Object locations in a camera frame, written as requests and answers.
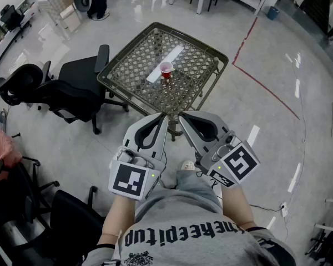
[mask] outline chair armrest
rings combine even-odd
[[[96,74],[100,73],[109,63],[109,56],[110,56],[110,46],[108,46],[107,44],[100,45],[99,53],[95,63]]]
[[[44,66],[43,66],[43,68],[42,68],[42,72],[43,72],[43,79],[42,79],[42,82],[44,83],[45,81],[46,81],[46,78],[47,78],[47,76],[48,76],[48,74],[49,74],[49,68],[51,67],[51,61],[47,61],[45,64],[44,64]]]

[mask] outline gray t-shirt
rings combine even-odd
[[[244,231],[205,202],[175,194],[155,200],[116,245],[98,245],[83,266],[296,265],[269,230]]]

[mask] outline gray shorts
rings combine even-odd
[[[156,186],[146,201],[137,204],[135,222],[140,221],[155,203],[172,196],[194,199],[200,207],[222,214],[222,207],[215,192],[206,181],[197,177],[196,172],[177,171],[176,182],[176,189]]]

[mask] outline blue trash bin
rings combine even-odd
[[[278,16],[278,14],[279,10],[271,6],[266,16],[273,21]]]

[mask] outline red floor line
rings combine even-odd
[[[232,65],[235,64],[235,62],[236,62],[236,60],[237,60],[237,58],[238,58],[238,55],[239,55],[239,53],[240,53],[240,49],[243,47],[243,45],[244,45],[244,41],[248,38],[248,36],[250,35],[251,31],[253,30],[254,25],[255,25],[257,19],[258,19],[258,17],[255,18],[253,24],[251,25],[251,27],[250,27],[250,29],[249,29],[249,31],[248,31],[248,34],[246,35],[246,38],[243,39],[242,44],[241,44],[240,47],[238,48],[237,54],[236,54],[235,57],[234,57],[234,60],[233,60],[233,62],[232,62]]]
[[[253,76],[251,76],[249,73],[247,73],[246,71],[244,71],[242,68],[238,67],[237,65],[233,64],[234,67],[238,68],[239,70],[241,70],[245,75],[247,75],[248,77],[252,78],[252,80],[256,81],[259,85],[261,85],[265,90],[267,90],[269,93],[271,93],[279,102],[281,102],[283,105],[285,105],[285,107],[290,110],[292,112],[293,115],[295,115],[295,117],[297,119],[300,119],[292,109],[290,109],[282,100],[279,99],[279,97],[277,95],[275,95],[271,90],[269,90],[265,85],[263,85],[261,82],[259,82],[257,79],[255,79]]]

